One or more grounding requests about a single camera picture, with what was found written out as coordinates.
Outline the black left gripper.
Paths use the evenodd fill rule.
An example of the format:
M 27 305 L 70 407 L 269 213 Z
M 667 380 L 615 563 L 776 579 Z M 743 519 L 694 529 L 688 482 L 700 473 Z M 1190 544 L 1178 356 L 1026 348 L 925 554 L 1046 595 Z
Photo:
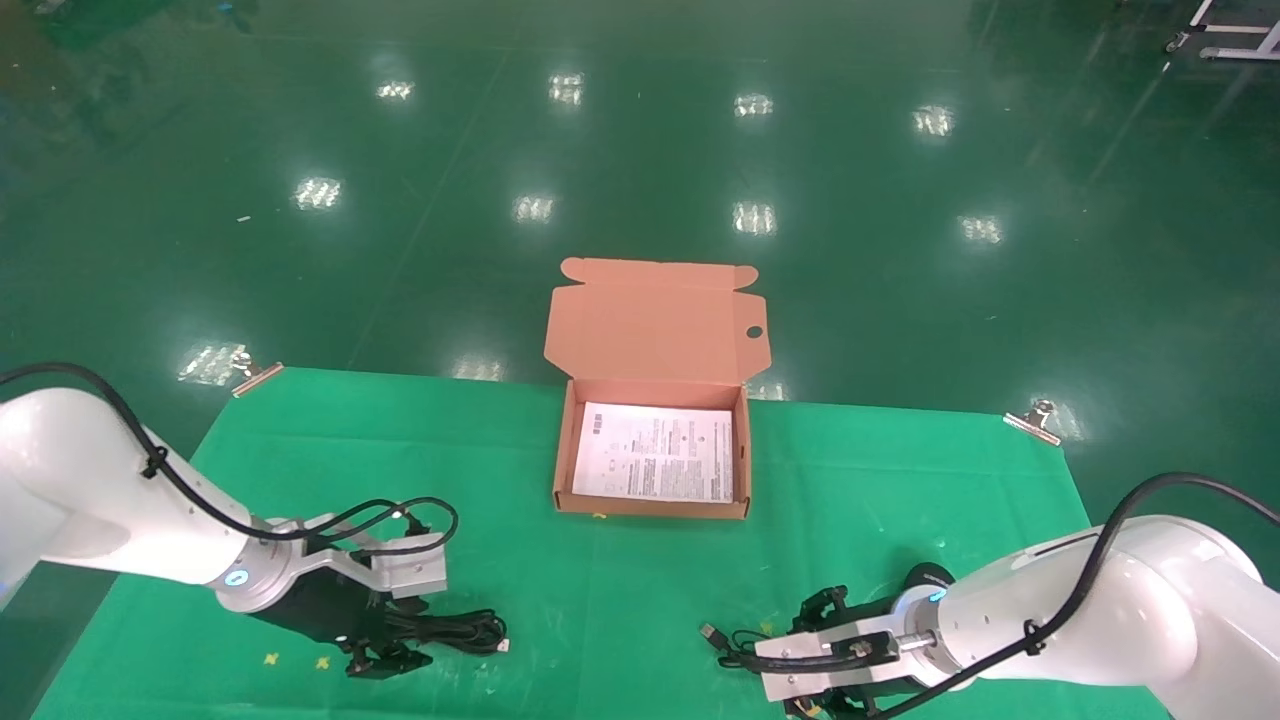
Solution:
M 390 625 L 422 626 L 429 609 L 422 597 L 387 601 L 383 593 L 338 571 L 310 571 L 297 577 L 275 602 L 250 616 L 317 643 L 348 650 L 346 675 L 378 682 L 434 662 L 431 656 L 407 644 L 387 644 Z

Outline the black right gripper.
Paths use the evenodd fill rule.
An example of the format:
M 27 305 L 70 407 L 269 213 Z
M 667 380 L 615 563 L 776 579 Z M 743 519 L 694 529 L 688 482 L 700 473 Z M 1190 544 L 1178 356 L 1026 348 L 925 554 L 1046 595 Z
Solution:
M 849 623 L 846 585 L 815 592 L 800 603 L 794 634 L 822 632 Z M 860 680 L 845 692 L 826 692 L 783 702 L 794 719 L 877 719 L 879 702 L 927 691 L 960 673 L 963 666 L 940 641 L 940 594 L 897 594 L 856 606 L 858 634 L 888 632 L 897 657 L 861 670 Z

